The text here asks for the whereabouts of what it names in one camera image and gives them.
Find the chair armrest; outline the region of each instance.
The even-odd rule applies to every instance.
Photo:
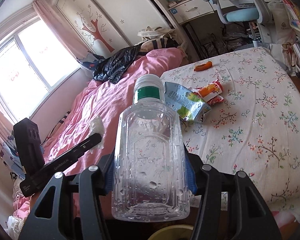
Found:
[[[230,24],[231,22],[228,22],[225,17],[223,16],[223,13],[221,11],[221,6],[220,6],[220,3],[219,3],[219,0],[204,0],[205,2],[209,2],[210,5],[212,6],[213,8],[213,5],[215,4],[217,6],[217,13],[218,13],[218,16],[221,20],[221,22],[223,24]]]

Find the orange snack wrapper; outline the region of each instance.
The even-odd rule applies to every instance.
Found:
[[[218,96],[214,97],[213,99],[209,100],[207,102],[207,104],[209,106],[213,106],[213,105],[216,105],[218,103],[222,103],[223,101],[225,101],[225,99],[221,95],[218,95]]]
[[[219,79],[211,82],[210,84],[198,90],[198,94],[206,102],[220,95],[222,92],[223,92],[223,87],[220,84]]]
[[[211,67],[212,67],[212,61],[208,61],[205,64],[195,66],[194,71],[203,71]]]

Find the blue chair seat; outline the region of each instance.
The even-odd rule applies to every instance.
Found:
[[[256,7],[253,7],[228,12],[223,16],[228,22],[251,22],[259,18],[259,12]]]

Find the desk drawer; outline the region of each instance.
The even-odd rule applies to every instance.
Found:
[[[212,11],[210,3],[204,0],[191,0],[170,10],[179,24]]]

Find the floral bedsheet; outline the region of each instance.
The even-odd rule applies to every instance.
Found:
[[[202,87],[220,79],[225,101],[203,123],[182,123],[189,152],[217,170],[245,171],[272,211],[289,210],[300,221],[300,94],[264,48],[209,59],[165,72],[163,81]],[[222,206],[226,206],[226,193]],[[191,206],[200,197],[192,196]]]

